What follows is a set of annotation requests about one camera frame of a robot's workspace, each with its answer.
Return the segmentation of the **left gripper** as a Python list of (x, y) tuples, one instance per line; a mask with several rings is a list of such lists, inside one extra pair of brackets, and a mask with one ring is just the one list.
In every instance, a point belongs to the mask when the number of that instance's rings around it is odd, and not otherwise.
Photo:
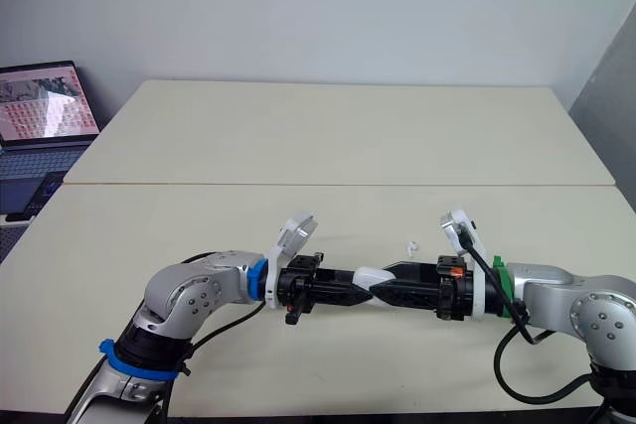
[[(369, 291), (350, 286), (354, 271), (319, 268), (323, 259), (323, 253), (296, 255), (280, 270), (276, 296), (286, 309), (286, 325), (297, 325), (300, 317), (309, 314), (315, 304), (350, 307), (371, 299)], [(316, 282), (325, 287), (312, 289), (315, 275)]]

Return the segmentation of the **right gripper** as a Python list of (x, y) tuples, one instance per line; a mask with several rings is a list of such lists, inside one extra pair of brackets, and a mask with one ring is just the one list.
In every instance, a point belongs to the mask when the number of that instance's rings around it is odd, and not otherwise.
[[(459, 256), (440, 255), (435, 263), (399, 261), (385, 267), (397, 280), (372, 285), (369, 291), (395, 307), (435, 310), (445, 321), (472, 315), (473, 272)], [(419, 282), (437, 282), (436, 284)]]

